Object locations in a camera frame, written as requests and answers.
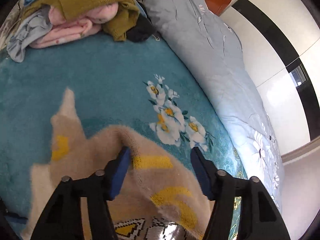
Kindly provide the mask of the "black garment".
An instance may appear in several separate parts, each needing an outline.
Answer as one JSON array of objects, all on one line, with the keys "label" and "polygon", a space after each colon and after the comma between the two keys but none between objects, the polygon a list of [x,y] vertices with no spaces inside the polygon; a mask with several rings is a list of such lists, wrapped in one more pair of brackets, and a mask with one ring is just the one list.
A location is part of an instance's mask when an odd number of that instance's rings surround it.
[{"label": "black garment", "polygon": [[131,42],[144,42],[156,33],[156,28],[148,18],[139,15],[136,25],[126,32],[126,38]]}]

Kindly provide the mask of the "beige fuzzy patterned sweater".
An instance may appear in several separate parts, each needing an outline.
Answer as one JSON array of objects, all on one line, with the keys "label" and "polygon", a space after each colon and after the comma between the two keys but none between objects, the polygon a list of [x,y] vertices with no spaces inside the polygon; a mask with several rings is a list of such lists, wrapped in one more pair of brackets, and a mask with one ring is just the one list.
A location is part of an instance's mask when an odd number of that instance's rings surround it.
[{"label": "beige fuzzy patterned sweater", "polygon": [[52,116],[52,158],[30,171],[31,212],[23,239],[35,225],[63,176],[82,179],[105,167],[123,146],[131,150],[120,193],[108,208],[120,239],[202,239],[212,205],[196,177],[175,157],[133,129],[111,125],[86,138],[66,89]]}]

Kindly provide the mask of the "light blue daisy quilt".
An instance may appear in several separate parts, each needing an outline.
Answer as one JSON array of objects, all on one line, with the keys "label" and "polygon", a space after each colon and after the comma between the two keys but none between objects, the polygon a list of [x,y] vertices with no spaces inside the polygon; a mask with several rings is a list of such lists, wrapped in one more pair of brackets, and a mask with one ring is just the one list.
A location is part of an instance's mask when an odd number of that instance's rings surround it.
[{"label": "light blue daisy quilt", "polygon": [[143,0],[152,23],[195,77],[227,130],[249,177],[281,208],[284,167],[262,98],[245,70],[236,33],[205,0]]}]

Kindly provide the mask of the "olive green knit garment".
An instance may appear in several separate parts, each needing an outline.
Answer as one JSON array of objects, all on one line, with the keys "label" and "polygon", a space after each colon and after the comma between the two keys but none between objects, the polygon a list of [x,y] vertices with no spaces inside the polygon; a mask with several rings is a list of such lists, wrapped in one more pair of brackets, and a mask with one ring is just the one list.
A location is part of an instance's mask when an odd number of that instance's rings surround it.
[{"label": "olive green knit garment", "polygon": [[105,33],[110,34],[115,41],[125,41],[127,32],[136,26],[140,9],[135,0],[36,0],[25,7],[22,20],[39,10],[43,5],[52,5],[58,9],[65,20],[71,21],[80,15],[102,5],[118,3],[118,12],[110,22],[102,24]]}]

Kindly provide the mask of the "pink fleece garment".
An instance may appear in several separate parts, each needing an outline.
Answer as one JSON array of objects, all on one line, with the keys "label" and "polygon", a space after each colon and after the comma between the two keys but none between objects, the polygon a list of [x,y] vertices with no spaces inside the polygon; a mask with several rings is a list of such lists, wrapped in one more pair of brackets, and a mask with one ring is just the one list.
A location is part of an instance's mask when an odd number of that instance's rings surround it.
[{"label": "pink fleece garment", "polygon": [[31,48],[41,49],[68,42],[80,40],[101,31],[102,25],[114,19],[118,12],[119,4],[112,3],[96,7],[67,21],[62,13],[54,6],[50,7],[48,18],[52,29],[46,35],[30,44]]}]

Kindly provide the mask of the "teal floral bed blanket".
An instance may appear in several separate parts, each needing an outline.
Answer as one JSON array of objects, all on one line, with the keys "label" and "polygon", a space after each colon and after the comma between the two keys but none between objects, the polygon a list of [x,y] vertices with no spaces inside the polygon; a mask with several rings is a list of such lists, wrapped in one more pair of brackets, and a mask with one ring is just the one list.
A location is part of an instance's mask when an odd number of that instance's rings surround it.
[{"label": "teal floral bed blanket", "polygon": [[[86,138],[111,125],[153,141],[195,177],[190,153],[198,147],[217,169],[242,176],[228,132],[202,88],[164,40],[114,42],[98,33],[28,48],[21,63],[1,53],[1,213],[10,230],[25,229],[31,212],[30,171],[52,158],[51,118],[66,89]],[[87,199],[81,198],[84,239],[93,239]]]}]

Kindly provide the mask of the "grey blue garment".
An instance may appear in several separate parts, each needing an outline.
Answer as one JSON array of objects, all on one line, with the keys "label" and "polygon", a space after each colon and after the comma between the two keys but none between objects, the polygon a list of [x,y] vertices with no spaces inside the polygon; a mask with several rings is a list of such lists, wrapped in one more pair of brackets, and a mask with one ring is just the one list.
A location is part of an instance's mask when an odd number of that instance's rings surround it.
[{"label": "grey blue garment", "polygon": [[23,62],[27,46],[51,31],[53,25],[49,20],[49,11],[50,6],[45,5],[20,24],[7,44],[7,52],[13,61]]}]

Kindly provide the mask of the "white black-striped wardrobe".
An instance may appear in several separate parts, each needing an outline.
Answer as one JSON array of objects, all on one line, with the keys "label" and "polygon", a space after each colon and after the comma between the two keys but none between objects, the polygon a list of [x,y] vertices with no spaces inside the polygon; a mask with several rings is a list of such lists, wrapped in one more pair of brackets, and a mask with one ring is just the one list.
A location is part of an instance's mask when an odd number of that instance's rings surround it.
[{"label": "white black-striped wardrobe", "polygon": [[222,19],[242,42],[246,70],[281,155],[319,136],[319,11],[311,0],[232,0]]}]

